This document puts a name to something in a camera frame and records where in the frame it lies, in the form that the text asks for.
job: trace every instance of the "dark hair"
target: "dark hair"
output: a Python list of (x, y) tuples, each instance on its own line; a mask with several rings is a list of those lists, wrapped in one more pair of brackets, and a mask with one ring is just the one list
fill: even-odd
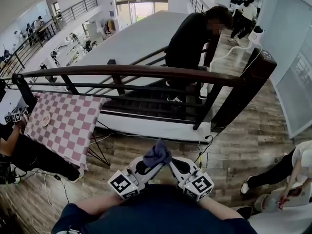
[(253, 2), (254, 2), (254, 0), (245, 0), (245, 1), (244, 1), (244, 6), (245, 6), (245, 7), (248, 7), (248, 5), (251, 4), (251, 3), (253, 3)]
[(233, 17), (227, 7), (215, 6), (205, 12), (205, 16), (208, 19), (219, 19), (225, 27), (231, 27), (233, 25)]

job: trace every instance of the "wooden floor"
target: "wooden floor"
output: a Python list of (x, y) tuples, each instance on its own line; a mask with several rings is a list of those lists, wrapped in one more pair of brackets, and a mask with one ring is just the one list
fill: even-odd
[[(234, 43), (228, 43), (229, 33), (230, 31), (223, 33), (216, 57), (226, 54), (232, 46), (235, 46)], [(215, 63), (213, 71), (239, 75), (248, 58), (249, 54), (244, 51), (233, 51), (228, 58)], [(227, 88), (221, 91), (214, 105), (215, 112), (229, 91)], [(106, 135), (106, 132), (97, 132), (97, 135)], [(296, 142), (308, 139), (309, 135), (311, 136), (311, 130), (305, 131)], [(123, 135), (112, 135), (102, 141), (102, 150), (111, 166), (107, 167), (90, 157), (88, 158), (90, 171), (86, 172), (83, 179), (76, 184), (62, 179), (70, 202), (108, 193), (106, 181), (114, 172), (123, 169), (135, 157), (145, 154), (155, 142), (154, 139)], [(198, 144), (172, 141), (166, 143), (174, 156), (188, 157), (192, 160), (197, 158)], [(203, 155), (204, 170), (215, 183), (212, 196), (229, 206), (252, 204), (258, 195), (270, 192), (279, 185), (263, 186), (242, 196), (240, 194), (242, 183), (248, 176), (268, 170), (293, 148), (294, 143), (288, 138), (282, 109), (274, 88), (268, 81), (245, 110), (214, 139), (207, 153)], [(155, 183), (165, 180), (174, 180), (168, 170), (158, 174)], [(50, 201), (61, 212), (67, 203), (64, 188), (51, 176), (47, 176), (46, 182)], [(48, 232), (58, 219), (57, 213), (48, 203), (42, 174), (34, 174), (19, 185), (0, 186), (0, 204), (11, 208), (17, 214), (25, 233), (40, 233), (39, 228), (34, 225)]]

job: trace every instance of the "pink checkered cloth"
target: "pink checkered cloth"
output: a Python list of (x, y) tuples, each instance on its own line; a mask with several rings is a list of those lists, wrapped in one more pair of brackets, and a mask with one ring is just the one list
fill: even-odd
[[(88, 147), (104, 102), (99, 97), (42, 93), (25, 132), (67, 161), (87, 169)], [(43, 127), (45, 112), (51, 120)]]

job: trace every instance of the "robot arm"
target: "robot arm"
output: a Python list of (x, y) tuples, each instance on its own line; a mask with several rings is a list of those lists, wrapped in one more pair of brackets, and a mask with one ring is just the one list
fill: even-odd
[[(160, 163), (154, 167), (147, 167), (141, 156), (135, 158), (125, 170), (118, 170), (109, 179), (108, 184), (122, 199), (127, 200), (138, 195), (165, 165)], [(202, 173), (190, 159), (173, 157), (169, 167), (183, 193), (195, 201), (208, 195), (214, 187), (208, 174)]]

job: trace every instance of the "white plate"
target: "white plate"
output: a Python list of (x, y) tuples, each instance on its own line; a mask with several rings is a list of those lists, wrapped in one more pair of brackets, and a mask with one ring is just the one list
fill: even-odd
[(43, 127), (47, 126), (49, 124), (50, 120), (51, 120), (51, 115), (48, 112), (45, 112), (43, 114), (43, 117), (42, 117), (42, 120), (41, 120), (41, 125)]

